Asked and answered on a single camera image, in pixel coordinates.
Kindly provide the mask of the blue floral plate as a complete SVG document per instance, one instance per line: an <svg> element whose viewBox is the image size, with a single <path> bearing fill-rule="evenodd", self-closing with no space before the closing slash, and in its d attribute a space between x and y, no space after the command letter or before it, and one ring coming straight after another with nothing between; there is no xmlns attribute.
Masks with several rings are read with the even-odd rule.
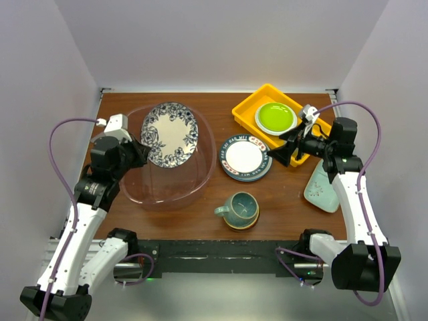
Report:
<svg viewBox="0 0 428 321"><path fill-rule="evenodd" d="M143 145L150 147L151 163L165 169L175 168L192 157L199 138L198 122L187 106L164 102L145 116L140 138Z"/></svg>

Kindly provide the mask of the green rimmed lettered plate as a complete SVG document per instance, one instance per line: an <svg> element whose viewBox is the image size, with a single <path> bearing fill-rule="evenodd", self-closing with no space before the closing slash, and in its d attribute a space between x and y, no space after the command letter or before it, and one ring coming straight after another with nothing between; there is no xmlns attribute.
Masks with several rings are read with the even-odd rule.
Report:
<svg viewBox="0 0 428 321"><path fill-rule="evenodd" d="M261 171L272 167L273 160L267 155L269 146L250 134L229 137L219 151L219 162L223 168L236 172Z"/></svg>

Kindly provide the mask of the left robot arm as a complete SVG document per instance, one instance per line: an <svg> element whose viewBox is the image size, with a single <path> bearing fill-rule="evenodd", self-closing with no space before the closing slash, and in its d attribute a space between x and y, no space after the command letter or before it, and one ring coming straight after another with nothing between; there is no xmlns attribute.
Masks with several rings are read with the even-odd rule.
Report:
<svg viewBox="0 0 428 321"><path fill-rule="evenodd" d="M84 320L92 296L120 261L138 256L133 231L115 228L90 260L86 255L95 233L120 190L120 180L131 169L143 167L150 147L135 138L96 139L91 162L74 188L70 216L60 242L35 286L21 292L21 303L40 320Z"/></svg>

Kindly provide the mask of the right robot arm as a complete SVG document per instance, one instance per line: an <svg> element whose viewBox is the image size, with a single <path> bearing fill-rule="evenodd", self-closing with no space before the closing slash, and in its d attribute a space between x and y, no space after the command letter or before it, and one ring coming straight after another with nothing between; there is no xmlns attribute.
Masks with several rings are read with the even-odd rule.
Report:
<svg viewBox="0 0 428 321"><path fill-rule="evenodd" d="M334 189L344 217L345 244L327 231L305 229L298 255L307 263L320 258L330 266L333 284L339 290L383 293L401 262L398 247L389 244L377 224L366 189L363 163L354 154L357 123L336 118L328 138L314 136L308 121L281 134L284 145L268 155L284 166L294 153L322 159L322 166Z"/></svg>

